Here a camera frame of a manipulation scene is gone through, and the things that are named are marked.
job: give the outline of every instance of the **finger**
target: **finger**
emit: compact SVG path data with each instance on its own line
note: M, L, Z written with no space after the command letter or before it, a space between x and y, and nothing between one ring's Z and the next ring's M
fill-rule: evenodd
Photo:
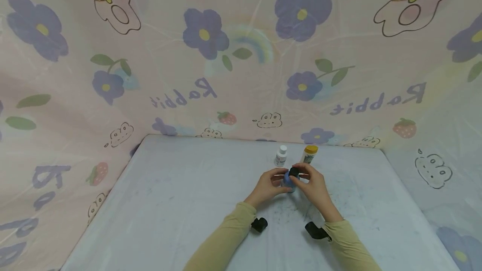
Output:
M291 192L292 189L291 187L277 187L276 188L276 195L279 195L279 194L286 194L287 192Z
M288 169L285 169L284 167L277 167L276 169L272 169L267 171L265 174L267 174L270 178L273 177L274 175L281 175L288 172Z
M293 167L297 167L300 170L304 170L304 173L307 173L308 175L314 175L318 172L313 166L311 166L308 163L293 164Z
M274 187L278 187L281 185L281 182L283 182L283 180L273 181L272 184Z
M293 182L294 185L299 187L301 190L304 190L306 183L301 182L298 178L295 176L290 176L291 181Z
M272 181L282 180L283 177L284 175L274 175L273 177L271 177L271 180Z

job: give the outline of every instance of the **hand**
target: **hand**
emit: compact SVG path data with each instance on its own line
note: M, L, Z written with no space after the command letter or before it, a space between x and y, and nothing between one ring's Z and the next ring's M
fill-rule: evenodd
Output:
M326 188L325 177L310 164L297 163L293 167L297 167L301 173L305 173L300 174L300 177L310 182L301 182L294 176L290 176L290 179L320 211L324 219L327 222L343 221L343 217L330 198Z
M253 192L251 192L244 202L257 209L264 201L272 199L276 195L291 192L291 188L289 187L280 187L286 172L288 172L288 169L280 168L264 172L259 178L258 184Z

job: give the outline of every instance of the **floral backdrop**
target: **floral backdrop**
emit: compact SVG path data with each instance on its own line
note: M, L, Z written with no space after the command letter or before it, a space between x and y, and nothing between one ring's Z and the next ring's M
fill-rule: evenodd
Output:
M0 58L0 270L59 270L147 134L380 148L482 270L478 0L0 0Z

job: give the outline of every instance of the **bottle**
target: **bottle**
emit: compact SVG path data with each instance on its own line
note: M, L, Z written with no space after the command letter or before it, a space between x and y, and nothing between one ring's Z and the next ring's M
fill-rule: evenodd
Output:
M300 171L297 167L292 167L288 172L285 173L285 177L283 178L283 182L281 186L291 187L291 193L295 192L296 185L291 181L290 176L295 176L296 178L300 179Z
M288 148L286 148L286 146L279 147L278 153L276 153L276 157L274 158L274 164L277 167L285 166L286 156L288 156L288 154L286 154L286 151L288 151Z
M300 162L310 164L317 152L318 152L317 146L314 146L314 145L306 146L305 151L303 152L303 156L301 156Z

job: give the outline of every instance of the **yellow bottle cap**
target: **yellow bottle cap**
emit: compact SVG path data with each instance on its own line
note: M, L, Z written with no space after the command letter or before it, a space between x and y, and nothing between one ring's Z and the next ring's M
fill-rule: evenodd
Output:
M306 146L305 152L308 154L316 154L318 152L317 146Z

